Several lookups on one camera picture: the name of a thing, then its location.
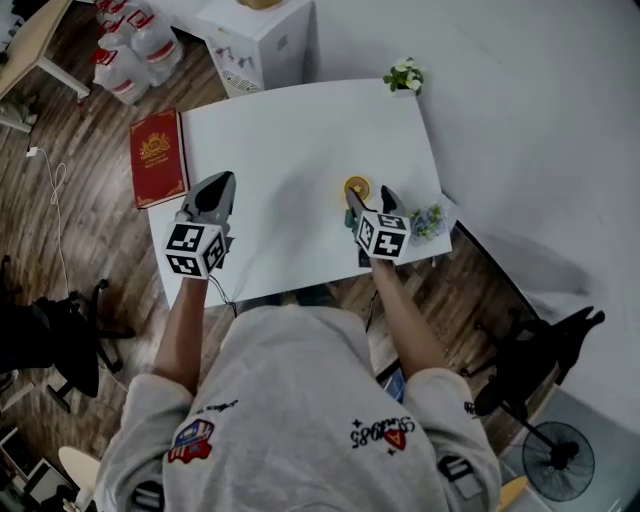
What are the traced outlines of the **black office chair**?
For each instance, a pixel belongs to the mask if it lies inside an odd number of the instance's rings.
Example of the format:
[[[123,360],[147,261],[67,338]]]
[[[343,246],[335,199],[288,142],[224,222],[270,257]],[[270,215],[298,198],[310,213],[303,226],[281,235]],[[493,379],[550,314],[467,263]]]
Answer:
[[[10,261],[8,255],[0,258],[0,375],[55,367],[65,383],[58,389],[48,386],[47,392],[62,407],[69,407],[65,397],[73,389],[89,398],[97,397],[98,362],[113,374],[123,366],[120,359],[109,359],[101,341],[136,336],[129,326],[106,330],[98,325],[100,292],[109,282],[102,279],[94,286],[86,313],[81,312],[80,296],[75,291],[63,300],[41,297],[29,305],[18,305],[14,299],[22,288],[10,289],[6,284]]]

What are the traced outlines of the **white rectangular table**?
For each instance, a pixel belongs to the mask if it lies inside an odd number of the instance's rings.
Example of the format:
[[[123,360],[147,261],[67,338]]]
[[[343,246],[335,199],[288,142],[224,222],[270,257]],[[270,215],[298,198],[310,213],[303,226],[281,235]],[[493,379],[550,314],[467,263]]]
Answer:
[[[362,176],[409,210],[441,186],[417,99],[379,79],[287,87],[209,104],[181,116],[192,183],[236,178],[234,238],[208,306],[358,276],[343,187]]]

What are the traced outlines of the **red hardcover book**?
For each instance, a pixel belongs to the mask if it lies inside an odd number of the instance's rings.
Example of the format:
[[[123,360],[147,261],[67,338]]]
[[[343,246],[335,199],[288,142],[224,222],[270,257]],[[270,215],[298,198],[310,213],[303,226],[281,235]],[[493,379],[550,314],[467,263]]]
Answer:
[[[180,113],[169,108],[129,128],[134,204],[147,209],[184,196],[189,178]]]

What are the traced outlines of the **white box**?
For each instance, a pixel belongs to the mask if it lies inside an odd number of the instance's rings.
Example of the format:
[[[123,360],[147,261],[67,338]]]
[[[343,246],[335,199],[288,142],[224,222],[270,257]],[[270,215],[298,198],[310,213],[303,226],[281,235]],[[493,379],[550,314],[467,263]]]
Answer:
[[[302,83],[312,0],[266,9],[211,0],[198,14],[216,71],[230,98]]]

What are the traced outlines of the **person's grey printed sweatshirt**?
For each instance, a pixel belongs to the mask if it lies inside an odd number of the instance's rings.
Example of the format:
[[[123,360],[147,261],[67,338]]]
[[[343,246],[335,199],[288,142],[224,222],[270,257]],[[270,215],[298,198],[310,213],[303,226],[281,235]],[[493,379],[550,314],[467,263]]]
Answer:
[[[501,475],[453,372],[376,382],[361,320],[335,308],[261,307],[232,324],[195,395],[131,383],[102,458],[102,512],[494,512]]]

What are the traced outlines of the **light wooden table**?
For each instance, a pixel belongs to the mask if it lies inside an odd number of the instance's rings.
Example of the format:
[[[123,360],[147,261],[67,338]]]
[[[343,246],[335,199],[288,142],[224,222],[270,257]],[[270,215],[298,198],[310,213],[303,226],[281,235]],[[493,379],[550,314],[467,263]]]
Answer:
[[[90,95],[90,89],[84,83],[45,55],[71,2],[49,0],[17,31],[8,48],[8,62],[0,71],[0,99],[34,68],[43,70],[73,90],[79,103]]]

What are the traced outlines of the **black standing fan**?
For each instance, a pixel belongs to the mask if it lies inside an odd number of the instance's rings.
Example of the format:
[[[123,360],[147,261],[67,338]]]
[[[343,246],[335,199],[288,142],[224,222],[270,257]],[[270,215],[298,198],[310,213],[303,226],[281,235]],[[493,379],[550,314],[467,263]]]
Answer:
[[[533,489],[558,503],[580,497],[595,474],[595,454],[587,438],[567,423],[533,425],[506,402],[500,407],[526,431],[512,446],[520,449],[521,465]]]

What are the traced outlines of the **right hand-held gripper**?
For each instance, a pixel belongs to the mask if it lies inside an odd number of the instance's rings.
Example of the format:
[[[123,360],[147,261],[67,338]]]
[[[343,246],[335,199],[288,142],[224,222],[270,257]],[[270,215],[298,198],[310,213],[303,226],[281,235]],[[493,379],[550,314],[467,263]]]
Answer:
[[[397,262],[404,254],[410,239],[410,225],[406,207],[388,186],[381,186],[383,213],[371,211],[354,189],[348,189],[346,200],[355,221],[352,229],[357,245],[359,268],[370,268],[371,261]]]

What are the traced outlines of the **round wooden board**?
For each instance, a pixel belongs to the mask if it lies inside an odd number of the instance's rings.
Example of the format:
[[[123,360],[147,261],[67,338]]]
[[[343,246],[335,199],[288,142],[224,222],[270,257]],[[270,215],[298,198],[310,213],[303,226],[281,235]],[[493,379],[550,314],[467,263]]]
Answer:
[[[496,512],[504,512],[524,492],[527,486],[528,478],[526,476],[519,476],[505,483],[501,488]]]

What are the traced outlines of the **person's left forearm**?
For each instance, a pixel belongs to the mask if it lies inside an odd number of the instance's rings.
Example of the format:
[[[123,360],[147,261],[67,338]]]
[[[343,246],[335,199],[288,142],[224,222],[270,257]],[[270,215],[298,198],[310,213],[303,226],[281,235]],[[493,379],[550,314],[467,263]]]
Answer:
[[[182,280],[153,366],[153,374],[182,385],[192,395],[200,375],[207,289],[204,280]]]

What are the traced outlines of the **yellow handheld fan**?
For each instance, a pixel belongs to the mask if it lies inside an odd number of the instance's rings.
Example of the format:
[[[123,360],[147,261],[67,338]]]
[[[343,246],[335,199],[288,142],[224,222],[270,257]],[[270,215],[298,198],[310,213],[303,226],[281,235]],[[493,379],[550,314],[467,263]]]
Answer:
[[[345,226],[348,229],[354,230],[357,228],[359,220],[355,220],[351,214],[351,211],[349,210],[347,200],[346,200],[346,192],[348,189],[354,189],[365,203],[365,201],[369,198],[369,195],[371,192],[371,186],[369,182],[362,176],[351,176],[345,181],[345,184],[343,187],[343,192],[344,192],[345,201],[347,205],[346,213],[345,213]]]

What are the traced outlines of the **person's right forearm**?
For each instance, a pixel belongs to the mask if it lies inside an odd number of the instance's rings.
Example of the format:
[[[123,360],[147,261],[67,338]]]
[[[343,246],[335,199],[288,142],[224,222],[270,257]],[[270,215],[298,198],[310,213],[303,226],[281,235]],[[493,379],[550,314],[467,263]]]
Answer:
[[[389,332],[407,379],[430,368],[445,368],[446,361],[431,328],[388,260],[371,261]]]

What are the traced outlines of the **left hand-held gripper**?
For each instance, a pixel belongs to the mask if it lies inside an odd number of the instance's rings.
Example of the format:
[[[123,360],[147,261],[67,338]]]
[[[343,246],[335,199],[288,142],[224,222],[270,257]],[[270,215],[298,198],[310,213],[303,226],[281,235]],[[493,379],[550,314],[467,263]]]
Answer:
[[[187,193],[164,242],[164,256],[173,274],[208,278],[223,268],[234,241],[229,236],[229,217],[235,193],[236,178],[231,171],[212,175]]]

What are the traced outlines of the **small green potted plant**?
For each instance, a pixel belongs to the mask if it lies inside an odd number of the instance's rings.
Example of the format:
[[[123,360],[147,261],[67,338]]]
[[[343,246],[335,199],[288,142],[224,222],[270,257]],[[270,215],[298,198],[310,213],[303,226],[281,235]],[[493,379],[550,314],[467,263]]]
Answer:
[[[412,57],[398,61],[383,77],[391,92],[411,91],[420,95],[425,82],[424,70]]]

